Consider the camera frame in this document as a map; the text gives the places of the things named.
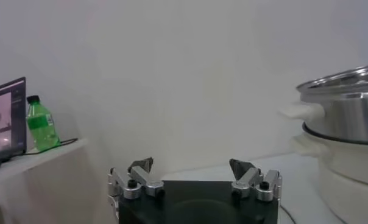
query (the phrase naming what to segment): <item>white rice cooker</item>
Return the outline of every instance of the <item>white rice cooker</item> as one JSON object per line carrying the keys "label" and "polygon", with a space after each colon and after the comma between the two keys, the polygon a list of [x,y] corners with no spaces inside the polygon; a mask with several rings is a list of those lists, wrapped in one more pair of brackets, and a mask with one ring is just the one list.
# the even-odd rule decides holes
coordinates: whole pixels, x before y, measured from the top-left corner
{"label": "white rice cooker", "polygon": [[304,121],[290,140],[318,159],[320,193],[346,223],[368,224],[368,66],[303,83],[300,102],[280,110]]}

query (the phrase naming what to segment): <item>pot rim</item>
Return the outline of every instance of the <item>pot rim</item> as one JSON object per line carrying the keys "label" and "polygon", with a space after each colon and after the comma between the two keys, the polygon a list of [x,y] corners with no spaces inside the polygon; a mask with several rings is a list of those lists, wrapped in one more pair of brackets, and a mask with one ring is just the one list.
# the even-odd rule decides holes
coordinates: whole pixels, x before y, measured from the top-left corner
{"label": "pot rim", "polygon": [[368,65],[302,83],[296,87],[302,94],[353,94],[368,97]]}

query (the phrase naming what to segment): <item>white wall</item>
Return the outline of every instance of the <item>white wall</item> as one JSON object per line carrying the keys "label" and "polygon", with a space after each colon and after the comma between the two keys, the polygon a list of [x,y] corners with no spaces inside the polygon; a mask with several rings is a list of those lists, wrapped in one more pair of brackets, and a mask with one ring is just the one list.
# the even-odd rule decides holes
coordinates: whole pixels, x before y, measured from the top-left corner
{"label": "white wall", "polygon": [[0,83],[25,75],[96,165],[287,152],[294,87],[364,64],[368,0],[0,0]]}

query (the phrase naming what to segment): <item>pot handle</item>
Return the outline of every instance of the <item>pot handle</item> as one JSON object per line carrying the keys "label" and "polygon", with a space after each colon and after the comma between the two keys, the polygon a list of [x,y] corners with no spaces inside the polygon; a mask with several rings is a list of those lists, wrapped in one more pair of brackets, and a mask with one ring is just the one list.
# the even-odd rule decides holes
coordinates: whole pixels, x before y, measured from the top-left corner
{"label": "pot handle", "polygon": [[318,103],[297,102],[279,109],[278,112],[290,119],[301,119],[305,122],[325,116],[324,108]]}
{"label": "pot handle", "polygon": [[319,158],[329,153],[329,149],[326,145],[310,139],[304,133],[292,137],[289,140],[289,145],[295,150],[295,152],[297,152],[301,156],[311,156]]}

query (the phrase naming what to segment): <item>bottle cap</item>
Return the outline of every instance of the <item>bottle cap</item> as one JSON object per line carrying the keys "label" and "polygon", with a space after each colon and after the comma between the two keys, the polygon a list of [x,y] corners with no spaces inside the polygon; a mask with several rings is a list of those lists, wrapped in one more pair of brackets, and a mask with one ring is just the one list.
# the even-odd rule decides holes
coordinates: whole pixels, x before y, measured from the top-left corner
{"label": "bottle cap", "polygon": [[29,96],[27,97],[27,102],[29,104],[34,103],[34,102],[40,102],[39,96],[38,95]]}

